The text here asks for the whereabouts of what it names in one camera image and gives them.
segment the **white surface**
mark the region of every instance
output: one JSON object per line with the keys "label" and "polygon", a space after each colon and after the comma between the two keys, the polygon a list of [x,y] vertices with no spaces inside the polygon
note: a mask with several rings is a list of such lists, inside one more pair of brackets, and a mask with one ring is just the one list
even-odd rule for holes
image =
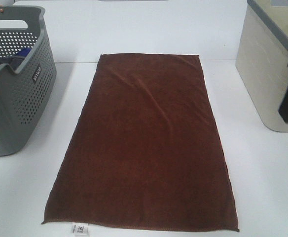
{"label": "white surface", "polygon": [[[46,8],[58,61],[93,61],[101,53],[129,51],[236,58],[245,1],[169,0],[167,7],[162,1],[154,5],[91,2],[89,7],[83,2],[36,2]],[[79,24],[79,17],[89,15],[90,22]],[[262,124],[235,60],[202,61],[202,67],[241,232],[158,232],[90,225],[91,237],[288,237],[288,133],[273,132]],[[96,64],[57,64],[50,100],[28,143],[20,152],[0,157],[0,237],[70,235],[70,223],[40,223],[95,68]]]}
{"label": "white surface", "polygon": [[13,5],[14,0],[0,0],[0,5]]}
{"label": "white surface", "polygon": [[[288,133],[273,132],[261,123],[234,60],[202,61],[202,67],[241,232],[89,225],[91,237],[288,237]],[[57,64],[54,89],[30,140],[17,154],[0,157],[0,237],[69,236],[70,223],[40,223],[95,68],[96,64]]]}
{"label": "white surface", "polygon": [[236,59],[245,0],[18,1],[40,5],[56,62],[105,53],[200,54]]}

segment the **microfiber towel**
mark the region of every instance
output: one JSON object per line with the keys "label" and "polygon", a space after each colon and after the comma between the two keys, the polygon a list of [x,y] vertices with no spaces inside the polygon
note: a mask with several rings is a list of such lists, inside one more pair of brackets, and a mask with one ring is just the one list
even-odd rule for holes
{"label": "microfiber towel", "polygon": [[238,230],[195,55],[102,55],[44,222]]}

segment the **storage bin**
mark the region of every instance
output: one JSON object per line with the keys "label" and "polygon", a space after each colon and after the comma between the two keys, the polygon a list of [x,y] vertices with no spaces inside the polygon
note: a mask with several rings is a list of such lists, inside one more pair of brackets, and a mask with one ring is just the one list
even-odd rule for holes
{"label": "storage bin", "polygon": [[23,20],[26,29],[0,29],[0,58],[32,48],[14,71],[0,65],[0,156],[20,150],[38,123],[56,77],[43,19],[35,6],[0,6],[0,20]]}
{"label": "storage bin", "polygon": [[262,122],[288,132],[278,112],[288,87],[288,7],[247,0],[236,67]]}

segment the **blue cloth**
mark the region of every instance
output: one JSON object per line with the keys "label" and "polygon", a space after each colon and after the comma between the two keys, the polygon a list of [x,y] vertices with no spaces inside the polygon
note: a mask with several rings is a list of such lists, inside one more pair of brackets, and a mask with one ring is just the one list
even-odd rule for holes
{"label": "blue cloth", "polygon": [[23,48],[18,53],[16,53],[16,56],[23,56],[26,57],[31,51],[31,48]]}

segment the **gray laundry basket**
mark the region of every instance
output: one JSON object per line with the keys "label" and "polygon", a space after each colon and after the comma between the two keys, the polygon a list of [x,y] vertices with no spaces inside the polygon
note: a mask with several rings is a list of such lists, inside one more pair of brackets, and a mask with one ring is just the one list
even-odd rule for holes
{"label": "gray laundry basket", "polygon": [[43,19],[36,6],[0,6],[0,20],[23,20],[26,29],[0,29],[0,58],[32,48],[14,71],[0,65],[0,156],[20,150],[38,123],[56,77]]}

